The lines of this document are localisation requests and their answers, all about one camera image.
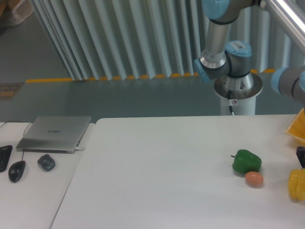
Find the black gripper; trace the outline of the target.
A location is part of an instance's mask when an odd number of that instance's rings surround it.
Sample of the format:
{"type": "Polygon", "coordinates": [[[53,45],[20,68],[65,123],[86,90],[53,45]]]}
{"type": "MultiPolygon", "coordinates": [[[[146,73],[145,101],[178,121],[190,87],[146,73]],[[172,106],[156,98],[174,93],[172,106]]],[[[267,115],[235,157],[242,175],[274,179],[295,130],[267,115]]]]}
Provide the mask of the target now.
{"type": "Polygon", "coordinates": [[[297,147],[296,156],[300,162],[301,167],[305,168],[305,148],[303,146],[297,147]]]}

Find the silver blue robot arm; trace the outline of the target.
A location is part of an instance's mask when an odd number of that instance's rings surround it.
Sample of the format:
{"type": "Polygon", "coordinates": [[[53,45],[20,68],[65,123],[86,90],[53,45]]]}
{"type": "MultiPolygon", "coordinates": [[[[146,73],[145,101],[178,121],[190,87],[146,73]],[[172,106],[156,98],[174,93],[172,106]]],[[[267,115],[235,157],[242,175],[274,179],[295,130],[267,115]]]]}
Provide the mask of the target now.
{"type": "Polygon", "coordinates": [[[262,90],[261,78],[250,72],[251,46],[240,40],[228,41],[231,24],[243,9],[258,6],[269,12],[301,49],[305,48],[305,15],[288,0],[204,0],[209,19],[207,40],[195,69],[203,81],[215,80],[214,90],[221,99],[224,115],[253,115],[256,97],[262,90]]]}

